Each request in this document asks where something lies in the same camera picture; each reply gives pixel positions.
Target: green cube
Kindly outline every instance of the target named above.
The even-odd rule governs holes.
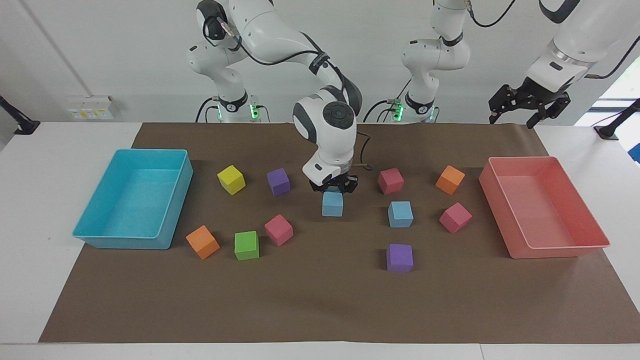
[[[248,231],[236,234],[236,257],[238,260],[251,260],[260,257],[258,233]]]

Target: cube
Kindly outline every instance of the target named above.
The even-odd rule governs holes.
[[[276,244],[282,246],[293,237],[293,226],[282,215],[278,215],[265,224],[267,235]]]
[[[402,190],[404,179],[397,168],[390,168],[380,172],[378,185],[380,185],[380,189],[385,195],[396,193]]]
[[[453,195],[464,178],[465,173],[452,166],[447,166],[438,179],[436,187],[449,195]]]
[[[236,257],[238,260],[251,260],[260,257],[258,233],[247,231],[236,234]]]
[[[269,181],[269,187],[273,195],[278,196],[291,191],[291,183],[289,182],[289,176],[283,168],[274,170],[267,174],[267,180]]]
[[[410,272],[413,269],[411,245],[391,244],[387,249],[387,271]]]
[[[344,203],[341,192],[324,192],[322,195],[322,216],[341,217]]]
[[[467,209],[458,202],[442,214],[440,222],[447,228],[447,230],[449,230],[450,233],[454,234],[458,230],[462,229],[469,220],[471,220],[471,218],[471,213],[469,213]]]
[[[629,155],[633,160],[640,163],[640,143],[634,146],[633,149],[629,150]]]
[[[244,176],[235,166],[231,165],[218,174],[220,185],[231,195],[235,195],[242,190],[246,184]]]
[[[410,227],[413,222],[413,212],[411,211],[411,202],[394,201],[389,206],[389,226],[391,227]]]
[[[203,260],[220,249],[220,245],[204,225],[187,235],[187,241],[196,254],[200,256],[200,259]]]

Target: teal plastic tray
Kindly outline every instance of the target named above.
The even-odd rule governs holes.
[[[116,151],[74,237],[99,249],[169,249],[192,175],[185,150]]]

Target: orange cube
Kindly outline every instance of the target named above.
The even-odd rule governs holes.
[[[200,259],[208,258],[211,254],[220,249],[220,245],[218,245],[216,239],[204,225],[198,230],[187,235],[187,241],[193,250],[195,250],[196,254],[200,256]]]
[[[447,166],[438,179],[436,187],[449,195],[453,195],[464,178],[465,173],[452,166]]]

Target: plastic bin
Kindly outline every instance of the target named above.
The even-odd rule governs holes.
[[[73,235],[99,249],[168,249],[192,175],[185,150],[116,151]]]
[[[480,183],[514,259],[570,258],[610,245],[556,158],[490,158]]]

